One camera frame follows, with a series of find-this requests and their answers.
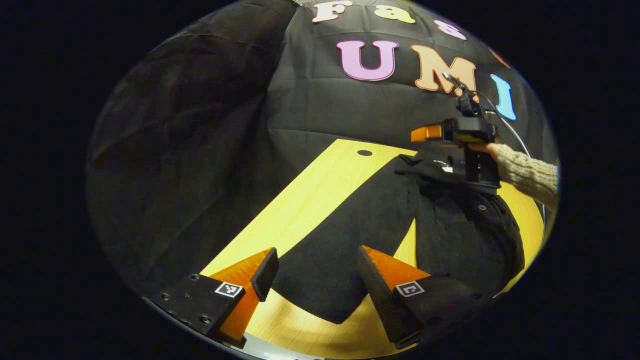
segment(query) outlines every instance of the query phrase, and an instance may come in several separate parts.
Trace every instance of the letter m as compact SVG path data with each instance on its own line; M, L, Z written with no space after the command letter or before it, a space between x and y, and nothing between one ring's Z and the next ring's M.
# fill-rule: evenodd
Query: letter m
M435 81L437 77L440 84L442 84L442 90L448 94L451 92L453 84L442 76L443 72L448 72L451 76L467 84L469 90L476 89L476 78L474 77L476 66L471 61L458 57L453 59L451 66L448 66L440 54L428 46L412 45L411 48L418 53L420 58L420 79L415 81L415 86L425 90L437 91L438 83ZM456 95L462 95L462 90L456 89ZM480 102L480 98L476 95L474 96L474 101Z

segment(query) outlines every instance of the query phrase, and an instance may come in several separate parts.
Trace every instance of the cable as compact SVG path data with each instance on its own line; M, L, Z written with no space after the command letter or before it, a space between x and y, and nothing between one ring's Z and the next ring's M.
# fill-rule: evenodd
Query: cable
M518 143L520 143L520 146L522 146L524 151L527 153L527 156L529 158L531 158L531 153L529 152L529 148L527 148L526 144L524 144L524 141L522 141L522 139L520 138L520 135L518 135L518 133L513 129L513 127L511 127L511 125L509 125L507 120L505 120L505 118L502 117L502 115L500 115L500 113L498 112L498 109L496 109L495 106L493 105L493 103L491 102L491 100L489 100L489 97L487 97L487 95L485 95L485 94L483 94L483 93L481 93L479 91L476 91L476 90L469 90L469 91L472 91L472 92L475 92L476 94L484 96L484 98L489 102L489 104L493 108L493 111L485 110L485 112L490 111L489 113L494 113L494 114L498 115L498 117L502 120L502 122L507 127L507 129L509 129L511 134L518 140ZM547 214L546 214L546 211L545 211L545 205L542 204L541 202L539 202L539 203L540 203L540 205L542 205L542 226L543 226L542 240L543 240L543 243L544 243L544 240L545 240L544 239L544 237L545 237L544 229L547 227Z

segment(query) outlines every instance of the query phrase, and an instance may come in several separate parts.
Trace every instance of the white cable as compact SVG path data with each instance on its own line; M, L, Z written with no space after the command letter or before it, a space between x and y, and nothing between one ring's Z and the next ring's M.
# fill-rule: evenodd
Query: white cable
M474 92L484 96L484 98L489 102L491 107L493 109L495 109L495 106L493 105L491 100L489 100L489 98L485 94L482 94L481 92L477 92L477 91L474 91ZM520 135L518 135L518 133L513 129L513 127L511 127L511 125L509 125L507 120L505 120L504 117L502 117L502 115L500 115L500 113L497 112L497 110L496 111L485 110L484 112L498 115L498 117L502 120L502 122L507 127L507 129L509 129L511 134L513 134L513 136L518 140L518 142L520 143L520 146L522 146L524 151L527 153L527 156L529 158L531 158L531 153L529 152L529 148L527 148L526 144L524 144L524 141L522 141L522 139L520 138ZM540 201L538 201L538 203L540 203L540 205L542 205L542 227L543 227L543 229L542 229L542 242L544 243L544 241L545 241L545 229L547 228L547 213L545 211L545 205L542 204Z

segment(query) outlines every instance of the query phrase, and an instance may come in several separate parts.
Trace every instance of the screw hole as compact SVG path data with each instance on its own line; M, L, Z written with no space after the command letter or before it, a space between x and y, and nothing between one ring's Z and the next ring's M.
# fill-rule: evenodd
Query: screw hole
M428 326L436 326L440 323L442 319L437 317L437 316L432 316L431 318L427 319L427 325Z

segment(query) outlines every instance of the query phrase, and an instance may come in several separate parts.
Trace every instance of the black cloth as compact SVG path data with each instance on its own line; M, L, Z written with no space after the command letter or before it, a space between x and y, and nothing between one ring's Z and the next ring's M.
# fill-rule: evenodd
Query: black cloth
M435 158L421 150L389 161L280 258L273 289L342 323L367 295L357 248L393 256L415 218L418 268L486 296L500 291L524 266L517 223L498 195L466 188L462 174L444 172Z
M366 245L392 255L413 221L418 189L394 174L394 158L284 254L273 289L313 315L342 323L367 295L356 268Z
M290 181L271 176L262 108L297 9L216 10L151 50L106 102L87 154L88 209L140 295L201 271Z

